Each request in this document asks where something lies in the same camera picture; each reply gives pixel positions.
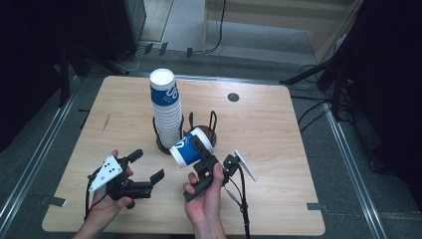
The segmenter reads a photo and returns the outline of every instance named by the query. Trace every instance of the blue and white cup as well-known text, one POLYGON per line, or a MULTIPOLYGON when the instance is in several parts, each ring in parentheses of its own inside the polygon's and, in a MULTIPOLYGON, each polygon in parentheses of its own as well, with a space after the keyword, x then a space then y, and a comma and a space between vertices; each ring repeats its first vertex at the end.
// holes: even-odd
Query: blue and white cup
POLYGON ((197 135, 204 146, 212 153, 213 147, 209 141, 207 135, 197 127, 191 131, 187 136, 177 142, 173 147, 170 148, 170 152, 176 160, 177 164, 180 167, 185 167, 201 158, 201 154, 195 150, 192 143, 190 143, 190 138, 193 135, 197 135))
POLYGON ((166 112, 176 108, 180 100, 174 74, 167 69, 157 69, 151 73, 149 78, 154 109, 166 112))
POLYGON ((171 148, 182 136, 182 110, 174 74, 167 69, 157 69, 149 79, 155 126, 161 144, 171 148))

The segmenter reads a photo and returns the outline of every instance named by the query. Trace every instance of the cord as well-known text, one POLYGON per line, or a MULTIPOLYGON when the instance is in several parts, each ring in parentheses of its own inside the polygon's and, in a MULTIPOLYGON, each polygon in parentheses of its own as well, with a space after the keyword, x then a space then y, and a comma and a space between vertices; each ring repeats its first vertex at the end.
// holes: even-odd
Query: cord
POLYGON ((324 104, 324 103, 327 103, 327 102, 329 102, 330 100, 323 100, 323 101, 321 101, 320 103, 318 103, 318 104, 316 104, 316 105, 314 105, 313 107, 311 107, 310 109, 308 109, 307 111, 305 111, 304 112, 304 114, 299 118, 299 120, 298 120, 298 124, 300 124, 301 123, 301 121, 302 121, 302 119, 305 117, 305 115, 307 114, 307 113, 309 113, 310 111, 312 111, 313 109, 315 109, 315 108, 317 108, 319 105, 321 105, 321 104, 324 104))
POLYGON ((136 70, 138 67, 139 67, 139 57, 137 56, 137 53, 138 52, 140 52, 141 50, 143 50, 143 49, 139 49, 139 50, 137 50, 135 53, 134 53, 134 56, 136 57, 136 61, 137 61, 137 63, 136 63, 136 67, 135 68, 133 68, 133 69, 126 69, 126 68, 124 68, 123 66, 121 66, 119 63, 117 63, 117 62, 114 62, 118 67, 120 67, 122 70, 125 70, 125 71, 127 71, 127 72, 133 72, 134 70, 136 70))
POLYGON ((339 114, 337 114, 337 119, 339 121, 345 121, 345 122, 353 122, 352 114, 350 112, 350 96, 348 95, 348 89, 350 87, 350 82, 344 81, 341 86, 341 92, 340 92, 340 98, 338 103, 338 112, 347 113, 348 116, 345 116, 345 119, 343 119, 339 114))
POLYGON ((243 174, 243 169, 240 166, 240 164, 238 163, 237 167, 239 168, 239 172, 240 172, 240 178, 242 181, 242 192, 240 191, 239 187, 237 186, 237 184, 231 179, 229 178, 229 180, 236 186, 240 197, 241 197, 241 202, 239 202, 235 195, 233 195, 233 193, 231 193, 229 190, 227 190, 226 185, 224 185, 224 188, 226 189, 227 194, 229 194, 229 196, 239 205, 240 207, 240 211, 242 212, 243 215, 243 221, 245 223, 245 234, 246 234, 246 238, 250 239, 251 238, 251 233, 249 230, 249 215, 248 215, 248 203, 246 202, 246 187, 245 187, 245 177, 243 174))
MULTIPOLYGON (((316 65, 315 64, 307 64, 307 65, 303 65, 303 66, 301 66, 300 68, 299 68, 299 74, 301 74, 302 73, 302 69, 303 68, 305 68, 305 67, 315 67, 316 65)), ((307 82, 310 82, 310 83, 316 83, 317 82, 317 74, 314 74, 314 76, 316 77, 316 81, 314 82, 314 81, 311 81, 311 80, 309 80, 308 78, 305 78, 305 80, 307 81, 307 82)))
POLYGON ((301 100, 312 100, 312 101, 325 101, 324 98, 310 98, 310 97, 298 97, 298 96, 291 96, 292 99, 301 99, 301 100))
MULTIPOLYGON (((219 36, 219 39, 218 39, 218 43, 213 49, 206 50, 205 52, 203 52, 204 54, 211 54, 211 53, 215 52, 215 50, 217 50, 217 48, 221 44, 221 39, 223 38, 223 22, 224 22, 224 12, 225 12, 225 10, 226 10, 226 0, 224 0, 224 2, 223 2, 223 10, 221 12, 220 29, 219 29, 219 35, 220 36, 219 36)), ((202 51, 194 51, 192 53, 202 53, 202 51)))
POLYGON ((305 125, 303 128, 301 128, 301 133, 304 132, 305 129, 307 129, 313 122, 315 122, 316 120, 318 120, 319 118, 321 118, 324 114, 326 114, 330 110, 331 109, 325 109, 319 116, 317 116, 316 118, 314 118, 313 120, 311 120, 307 125, 305 125))
POLYGON ((87 217, 91 212, 91 208, 93 208, 95 205, 97 205, 101 201, 103 201, 103 199, 105 199, 106 196, 108 195, 108 192, 106 192, 105 195, 103 196, 103 198, 100 199, 98 202, 94 203, 90 208, 90 187, 91 187, 91 184, 93 183, 94 178, 96 178, 97 173, 99 173, 99 171, 101 169, 102 169, 101 167, 97 168, 97 170, 95 170, 92 175, 88 176, 89 181, 88 181, 88 184, 87 184, 87 193, 86 193, 86 196, 85 196, 85 217, 84 217, 84 221, 87 220, 87 217))

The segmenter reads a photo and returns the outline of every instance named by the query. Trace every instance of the black equipment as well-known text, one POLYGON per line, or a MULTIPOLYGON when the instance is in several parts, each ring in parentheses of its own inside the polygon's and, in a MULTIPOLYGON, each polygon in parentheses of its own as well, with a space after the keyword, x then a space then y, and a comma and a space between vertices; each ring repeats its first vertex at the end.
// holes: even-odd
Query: black equipment
POLYGON ((306 79, 312 75, 315 75, 321 71, 316 85, 320 91, 326 91, 332 83, 334 83, 334 90, 331 103, 332 115, 337 121, 340 120, 339 112, 339 101, 341 95, 341 86, 346 81, 346 75, 349 72, 349 66, 352 64, 350 61, 350 52, 353 50, 356 36, 361 34, 361 30, 364 27, 367 19, 373 11, 376 11, 375 8, 367 6, 367 2, 363 1, 362 6, 360 7, 357 17, 354 21, 353 26, 348 32, 347 36, 344 38, 338 49, 335 50, 333 56, 326 60, 323 63, 318 64, 317 66, 291 78, 288 80, 279 81, 283 85, 293 85, 301 80, 306 79))
MULTIPOLYGON (((152 192, 153 186, 157 182, 159 182, 162 178, 164 178, 164 170, 163 169, 161 169, 158 172, 156 172, 155 174, 153 174, 149 178, 150 181, 145 181, 145 182, 134 182, 133 180, 128 179, 128 175, 126 173, 127 164, 129 162, 134 163, 138 158, 140 158, 142 156, 143 156, 142 149, 138 149, 138 150, 134 151, 133 153, 131 153, 129 156, 116 159, 117 163, 120 164, 122 172, 121 172, 121 174, 119 174, 118 176, 116 176, 115 178, 113 178, 112 180, 110 180, 106 184, 105 195, 103 196, 103 198, 100 201, 102 201, 107 195, 109 195, 109 197, 111 197, 111 199, 114 200, 114 201, 119 200, 124 196, 130 197, 132 199, 150 198, 151 197, 151 192, 152 192)), ((89 194, 89 188, 91 187, 91 183, 96 178, 97 173, 100 171, 100 169, 101 169, 101 167, 98 168, 93 173, 93 175, 88 176, 88 179, 90 181, 89 181, 88 187, 87 187, 86 216, 85 216, 85 218, 87 218, 88 214, 90 213, 90 209, 89 209, 89 195, 90 195, 89 194)), ((126 208, 131 209, 131 208, 134 207, 134 205, 135 205, 135 202, 133 200, 129 205, 126 206, 126 208)))
MULTIPOLYGON (((193 147, 196 151, 198 151, 201 154, 201 159, 193 165, 193 168, 198 173, 198 177, 200 181, 195 184, 195 192, 193 194, 190 194, 188 192, 184 192, 183 195, 186 198, 186 200, 189 202, 192 199, 194 199, 197 195, 199 195, 201 192, 203 192, 205 189, 207 189, 212 181, 213 181, 213 169, 215 163, 218 163, 218 159, 215 155, 213 155, 202 143, 201 139, 197 135, 194 135, 190 138, 190 142, 192 143, 193 147)), ((243 219, 245 223, 245 232, 246 237, 250 238, 250 232, 249 232, 249 216, 248 216, 248 203, 246 202, 246 190, 245 190, 245 178, 243 174, 243 169, 240 166, 240 158, 233 156, 231 154, 227 155, 226 159, 223 162, 223 174, 224 174, 224 180, 223 185, 227 184, 229 180, 231 181, 231 177, 235 174, 235 172, 239 169, 241 180, 242 180, 242 200, 239 204, 240 211, 243 214, 243 219)), ((232 197, 233 200, 236 200, 233 194, 229 193, 229 195, 232 197)))

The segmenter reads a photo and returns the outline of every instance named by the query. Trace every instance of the human arm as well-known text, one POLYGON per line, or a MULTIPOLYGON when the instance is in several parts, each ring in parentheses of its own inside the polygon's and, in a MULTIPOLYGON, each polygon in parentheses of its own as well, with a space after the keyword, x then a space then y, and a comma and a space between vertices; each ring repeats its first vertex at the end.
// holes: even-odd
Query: human arm
MULTIPOLYGON (((111 155, 117 157, 118 151, 113 150, 111 155)), ((129 176, 133 175, 133 172, 129 167, 127 167, 126 173, 129 176)), ((114 220, 120 210, 129 205, 132 201, 133 199, 129 197, 122 197, 121 199, 114 201, 108 195, 104 197, 101 191, 97 190, 94 193, 93 206, 90 209, 90 213, 74 238, 97 238, 114 220)))
MULTIPOLYGON (((215 239, 226 238, 223 224, 220 219, 221 207, 221 186, 223 185, 223 166, 216 163, 213 168, 213 182, 207 190, 190 202, 185 201, 186 215, 192 223, 195 238, 215 239)), ((183 184, 183 188, 188 193, 194 193, 193 187, 198 178, 194 173, 189 173, 189 182, 183 184)))

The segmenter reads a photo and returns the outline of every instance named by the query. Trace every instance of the table top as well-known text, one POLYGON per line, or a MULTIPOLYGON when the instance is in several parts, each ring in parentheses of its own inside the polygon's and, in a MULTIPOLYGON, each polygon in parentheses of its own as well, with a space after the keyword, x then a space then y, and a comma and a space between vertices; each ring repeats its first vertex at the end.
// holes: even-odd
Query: table top
MULTIPOLYGON (((258 177, 245 177, 252 235, 321 235, 324 224, 299 132, 289 90, 283 86, 189 81, 176 79, 183 128, 208 125, 211 111, 217 114, 217 144, 214 154, 223 162, 238 150, 258 177), (228 95, 239 95, 238 102, 228 95)), ((78 231, 84 222, 87 175, 100 167, 113 149, 119 157, 138 148, 143 157, 130 164, 134 181, 149 181, 161 168, 165 176, 152 190, 151 198, 136 199, 133 209, 123 209, 105 231, 121 233, 191 234, 184 212, 183 182, 194 171, 179 168, 171 155, 156 145, 152 126, 149 79, 107 77, 75 146, 55 196, 66 198, 64 207, 50 206, 43 221, 46 231, 78 231)), ((233 180, 240 186, 240 176, 233 180)), ((232 183, 227 188, 239 199, 232 183)), ((244 234, 239 206, 222 189, 221 219, 227 234, 244 234)))

